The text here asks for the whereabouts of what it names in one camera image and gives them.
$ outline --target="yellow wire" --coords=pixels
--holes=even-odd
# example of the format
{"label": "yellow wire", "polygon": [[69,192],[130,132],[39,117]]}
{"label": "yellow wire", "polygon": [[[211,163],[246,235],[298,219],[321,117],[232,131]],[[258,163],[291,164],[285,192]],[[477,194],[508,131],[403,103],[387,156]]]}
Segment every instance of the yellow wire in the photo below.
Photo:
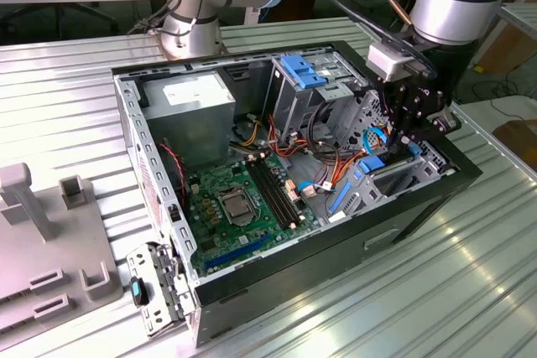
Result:
{"label": "yellow wire", "polygon": [[255,137],[258,135],[258,126],[259,126],[259,121],[255,121],[255,125],[253,126],[252,136],[250,136],[250,138],[246,142],[241,143],[241,146],[249,146],[255,141]]}

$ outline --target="metal bracket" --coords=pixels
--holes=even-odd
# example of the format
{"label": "metal bracket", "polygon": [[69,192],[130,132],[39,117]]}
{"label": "metal bracket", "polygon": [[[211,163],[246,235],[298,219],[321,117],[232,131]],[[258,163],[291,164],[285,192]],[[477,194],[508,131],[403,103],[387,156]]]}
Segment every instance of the metal bracket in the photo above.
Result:
{"label": "metal bracket", "polygon": [[127,254],[131,276],[141,278],[148,290],[148,302],[140,311],[149,337],[185,320],[196,311],[186,276],[179,273],[168,245],[144,244]]}

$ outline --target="red cable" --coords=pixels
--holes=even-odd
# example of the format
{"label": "red cable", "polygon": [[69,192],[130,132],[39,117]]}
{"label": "red cable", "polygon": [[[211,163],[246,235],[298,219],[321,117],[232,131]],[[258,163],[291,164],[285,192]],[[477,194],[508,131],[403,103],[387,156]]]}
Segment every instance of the red cable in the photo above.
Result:
{"label": "red cable", "polygon": [[169,155],[174,159],[175,164],[177,165],[177,169],[179,170],[179,175],[181,177],[181,186],[183,188],[183,206],[185,205],[186,200],[186,187],[185,187],[185,176],[183,175],[183,169],[181,168],[181,164],[179,162],[179,159],[177,158],[177,154],[175,154],[173,151],[171,151],[168,147],[166,147],[164,144],[159,144],[160,147],[162,147],[164,150],[168,152]]}

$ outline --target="green circuit board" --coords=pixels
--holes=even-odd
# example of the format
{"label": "green circuit board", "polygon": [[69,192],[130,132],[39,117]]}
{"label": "green circuit board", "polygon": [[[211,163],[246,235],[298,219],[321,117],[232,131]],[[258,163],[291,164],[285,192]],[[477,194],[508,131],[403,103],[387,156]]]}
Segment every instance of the green circuit board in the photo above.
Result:
{"label": "green circuit board", "polygon": [[[274,176],[275,183],[286,194],[284,181],[287,172],[277,157],[270,155],[264,163]],[[238,263],[251,256],[267,251],[286,241],[311,233],[320,224],[314,213],[305,203],[292,204],[301,222],[294,228],[282,226],[277,215],[265,202],[262,192],[254,183],[244,162],[230,163],[206,169],[189,177],[189,182],[196,182],[197,193],[191,192],[188,221],[196,239],[197,250],[191,258],[194,268],[201,277],[224,267]],[[248,224],[233,224],[226,192],[249,200],[255,215]]]}

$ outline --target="floor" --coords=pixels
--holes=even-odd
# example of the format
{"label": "floor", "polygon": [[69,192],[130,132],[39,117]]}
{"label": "floor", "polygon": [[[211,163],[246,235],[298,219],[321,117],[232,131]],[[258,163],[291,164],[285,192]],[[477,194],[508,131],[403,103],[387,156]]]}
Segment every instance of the floor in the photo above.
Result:
{"label": "floor", "polygon": [[[367,14],[383,26],[388,27],[394,20],[394,14],[384,0],[346,0],[355,9]],[[149,1],[98,3],[96,8],[117,20],[119,33],[125,34],[140,17],[151,14]],[[0,16],[21,5],[0,5]],[[243,11],[230,8],[220,13],[221,25],[239,25],[243,21]],[[271,22],[268,11],[263,22]],[[344,13],[327,0],[315,0],[312,18],[343,16]],[[111,35],[110,25],[100,19],[86,16],[74,10],[67,10],[62,18],[62,39],[83,39]],[[53,8],[41,10],[28,16],[14,19],[6,28],[0,29],[0,45],[26,44],[34,42],[55,41],[55,13]],[[469,70],[456,89],[456,99],[460,103],[480,101],[513,94],[529,94],[537,83],[537,58],[511,72],[508,78],[514,83],[509,88],[504,83],[504,76],[479,74]]]}

